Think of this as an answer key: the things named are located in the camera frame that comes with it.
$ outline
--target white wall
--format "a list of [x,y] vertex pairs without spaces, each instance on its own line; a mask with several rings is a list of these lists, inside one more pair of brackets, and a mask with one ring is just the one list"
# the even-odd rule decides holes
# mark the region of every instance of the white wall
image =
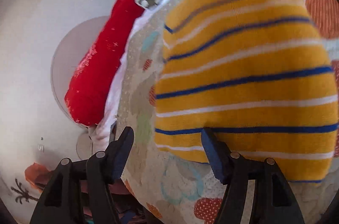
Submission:
[[[53,54],[76,25],[109,15],[115,0],[0,0],[0,196],[12,215],[29,223],[36,202],[15,202],[15,178],[34,162],[49,169],[79,160],[76,141],[84,129],[58,107],[50,84]],[[38,151],[43,144],[45,152]]]

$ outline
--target red pillow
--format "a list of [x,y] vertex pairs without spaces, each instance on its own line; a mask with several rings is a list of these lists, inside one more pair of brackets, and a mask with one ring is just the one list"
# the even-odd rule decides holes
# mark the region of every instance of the red pillow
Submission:
[[116,1],[110,19],[79,63],[65,95],[75,122],[92,126],[102,120],[108,91],[129,33],[143,11],[134,0]]

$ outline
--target metal pin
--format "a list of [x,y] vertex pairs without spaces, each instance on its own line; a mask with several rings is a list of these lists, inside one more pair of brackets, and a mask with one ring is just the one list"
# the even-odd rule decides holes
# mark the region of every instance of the metal pin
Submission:
[[68,163],[69,163],[69,159],[68,158],[64,158],[64,159],[61,160],[61,164],[63,166],[67,165]]
[[240,154],[236,151],[231,152],[231,157],[234,159],[238,159],[240,157]]
[[97,152],[96,157],[97,158],[103,158],[105,155],[106,155],[106,153],[104,151],[99,151],[99,152]]
[[267,158],[266,159],[266,162],[269,164],[269,165],[274,165],[275,161],[272,159],[272,158]]

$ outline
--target striped garment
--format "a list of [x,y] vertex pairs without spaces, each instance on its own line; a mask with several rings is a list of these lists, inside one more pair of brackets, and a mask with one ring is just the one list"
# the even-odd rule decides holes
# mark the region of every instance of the striped garment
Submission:
[[320,182],[337,136],[338,97],[303,0],[184,0],[167,16],[155,143],[207,163],[200,131],[274,158],[290,181]]

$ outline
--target white sheet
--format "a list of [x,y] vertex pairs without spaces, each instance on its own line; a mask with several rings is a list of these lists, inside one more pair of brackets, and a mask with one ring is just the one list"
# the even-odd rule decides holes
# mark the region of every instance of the white sheet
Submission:
[[118,108],[119,101],[121,97],[122,91],[122,81],[126,73],[127,69],[127,51],[128,51],[128,43],[129,40],[134,36],[134,34],[139,31],[148,21],[149,19],[159,11],[168,1],[170,0],[162,0],[161,4],[152,10],[145,10],[144,14],[136,19],[134,22],[131,33],[128,37],[127,44],[125,47],[125,52],[120,59],[121,65],[115,74],[110,91],[108,93],[108,97],[105,105],[105,114],[102,121],[99,123],[95,132],[91,135],[93,141],[93,154],[105,150],[109,144],[110,140],[110,132],[111,125],[118,119]]

